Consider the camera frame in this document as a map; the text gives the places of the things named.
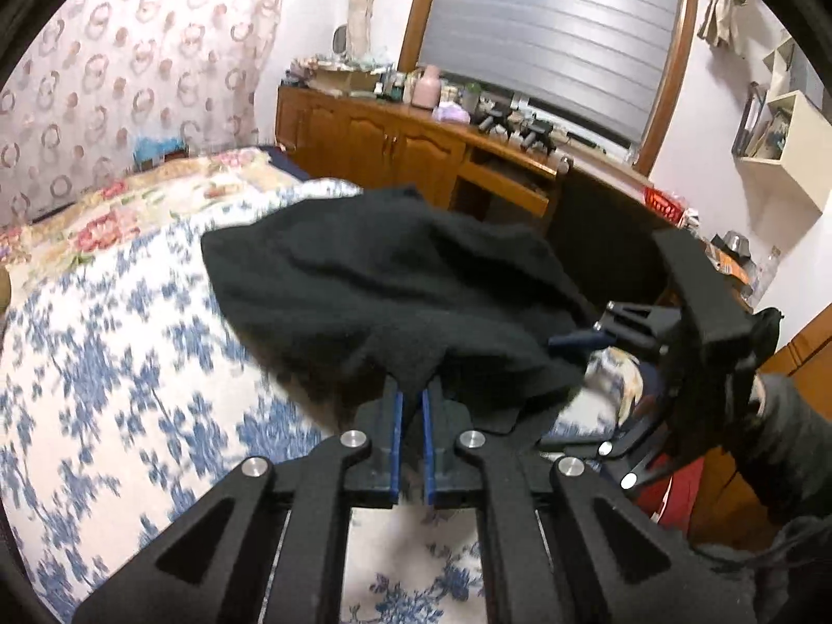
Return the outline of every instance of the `blue floral bedspread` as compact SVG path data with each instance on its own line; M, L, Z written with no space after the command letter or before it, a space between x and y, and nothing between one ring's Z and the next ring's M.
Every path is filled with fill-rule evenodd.
M282 462L321 440L220 315L200 237L359 191L317 180L214 207L44 283L7 315L3 506L61 621L242 459ZM614 403L585 397L556 431L608 432ZM354 512L342 621L485 621L482 587L473 512Z

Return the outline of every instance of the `sleeve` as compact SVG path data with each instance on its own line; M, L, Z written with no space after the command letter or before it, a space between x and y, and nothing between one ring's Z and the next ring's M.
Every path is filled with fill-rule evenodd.
M760 376L760 410L726 447L773 521L832 514L832 423L779 375Z

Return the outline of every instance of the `patterned curtain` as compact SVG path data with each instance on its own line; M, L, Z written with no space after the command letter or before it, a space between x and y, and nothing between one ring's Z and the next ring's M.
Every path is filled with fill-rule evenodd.
M109 185L139 137L256 143L282 0L68 0L0 92L0 226Z

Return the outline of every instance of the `wooden door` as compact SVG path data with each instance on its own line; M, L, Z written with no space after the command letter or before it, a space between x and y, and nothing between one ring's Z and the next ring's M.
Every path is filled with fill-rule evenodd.
M313 178L342 178L346 160L343 119L338 101L314 96L301 111L298 164Z
M427 202L448 208L465 143L422 124L401 121L390 144L393 185L415 185Z
M305 104L301 89L292 86L281 86L278 89L275 138L278 143L286 146L290 155L297 151L298 124Z
M394 127L389 115L374 110L350 110L345 127L348 160L344 178L365 189L392 185L388 149Z
M800 396L827 420L832 420L832 305L787 348L800 364L791 374Z

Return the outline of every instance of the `red basket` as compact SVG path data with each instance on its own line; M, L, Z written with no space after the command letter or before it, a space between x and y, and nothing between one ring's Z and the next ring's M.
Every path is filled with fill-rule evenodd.
M673 225L679 225L685 214L685 209L679 202L655 188L644 189L644 203Z

